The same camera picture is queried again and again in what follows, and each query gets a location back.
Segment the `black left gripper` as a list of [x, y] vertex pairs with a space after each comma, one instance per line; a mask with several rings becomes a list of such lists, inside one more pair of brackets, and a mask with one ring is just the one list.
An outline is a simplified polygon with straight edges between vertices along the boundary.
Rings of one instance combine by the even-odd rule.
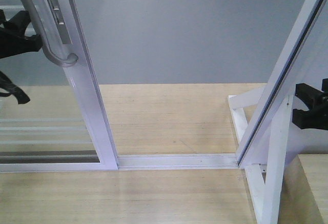
[[1, 10], [1, 58], [37, 52], [42, 47], [39, 34], [25, 36], [27, 26], [31, 23], [28, 11], [19, 11], [9, 21]]

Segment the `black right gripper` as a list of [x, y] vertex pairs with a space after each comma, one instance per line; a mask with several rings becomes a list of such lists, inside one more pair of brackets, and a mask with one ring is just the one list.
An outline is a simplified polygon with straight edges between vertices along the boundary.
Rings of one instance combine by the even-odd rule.
[[308, 108], [293, 109], [292, 123], [300, 129], [327, 131], [327, 78], [322, 80], [321, 91], [305, 83], [296, 85], [295, 96]]

